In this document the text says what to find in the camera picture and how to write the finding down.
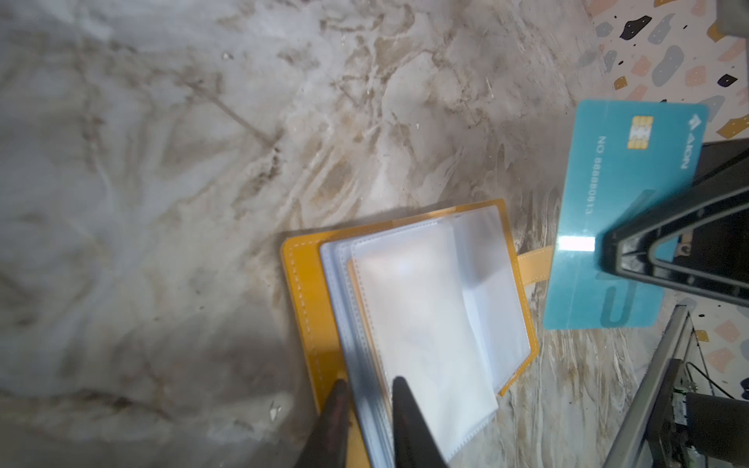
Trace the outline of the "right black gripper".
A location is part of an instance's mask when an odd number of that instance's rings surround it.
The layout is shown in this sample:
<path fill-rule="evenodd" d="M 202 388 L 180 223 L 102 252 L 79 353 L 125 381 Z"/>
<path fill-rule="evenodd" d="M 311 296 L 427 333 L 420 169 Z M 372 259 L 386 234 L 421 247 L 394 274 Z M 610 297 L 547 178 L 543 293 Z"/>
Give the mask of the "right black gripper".
<path fill-rule="evenodd" d="M 694 185 L 606 232 L 601 268 L 628 280 L 746 307 L 748 140 L 706 144 Z"/>

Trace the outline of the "yellow card holder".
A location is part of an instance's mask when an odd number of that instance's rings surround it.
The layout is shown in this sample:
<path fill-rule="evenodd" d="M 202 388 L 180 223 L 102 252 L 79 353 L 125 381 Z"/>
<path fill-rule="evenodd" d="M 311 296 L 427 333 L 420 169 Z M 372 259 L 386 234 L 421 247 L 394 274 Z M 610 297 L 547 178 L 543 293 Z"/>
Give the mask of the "yellow card holder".
<path fill-rule="evenodd" d="M 525 290 L 553 248 L 517 253 L 501 200 L 294 236 L 281 257 L 316 405 L 349 385 L 356 467 L 394 465 L 395 378 L 450 460 L 540 352 Z"/>

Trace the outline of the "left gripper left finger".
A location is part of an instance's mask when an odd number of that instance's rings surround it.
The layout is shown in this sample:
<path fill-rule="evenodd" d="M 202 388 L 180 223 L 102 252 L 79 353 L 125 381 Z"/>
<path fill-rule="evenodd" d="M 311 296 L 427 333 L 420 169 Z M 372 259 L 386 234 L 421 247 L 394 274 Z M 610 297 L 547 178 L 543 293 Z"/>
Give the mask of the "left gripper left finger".
<path fill-rule="evenodd" d="M 346 466 L 349 408 L 348 383 L 337 379 L 294 468 Z"/>

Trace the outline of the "light blue credit card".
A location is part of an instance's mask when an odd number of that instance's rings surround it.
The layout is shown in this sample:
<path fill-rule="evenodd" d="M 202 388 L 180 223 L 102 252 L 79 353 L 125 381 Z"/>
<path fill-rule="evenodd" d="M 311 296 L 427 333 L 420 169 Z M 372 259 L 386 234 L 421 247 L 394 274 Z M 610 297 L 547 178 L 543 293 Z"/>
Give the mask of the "light blue credit card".
<path fill-rule="evenodd" d="M 647 328 L 663 288 L 604 271 L 605 234 L 689 188 L 709 108 L 587 99 L 577 108 L 543 325 Z"/>

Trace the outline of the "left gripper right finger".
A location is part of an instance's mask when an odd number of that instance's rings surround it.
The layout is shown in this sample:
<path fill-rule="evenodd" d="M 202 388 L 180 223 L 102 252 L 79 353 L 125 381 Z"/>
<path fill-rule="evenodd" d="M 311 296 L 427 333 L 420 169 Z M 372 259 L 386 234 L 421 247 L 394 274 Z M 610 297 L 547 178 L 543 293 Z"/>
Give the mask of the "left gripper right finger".
<path fill-rule="evenodd" d="M 394 461 L 398 468 L 446 468 L 435 440 L 403 376 L 392 386 Z"/>

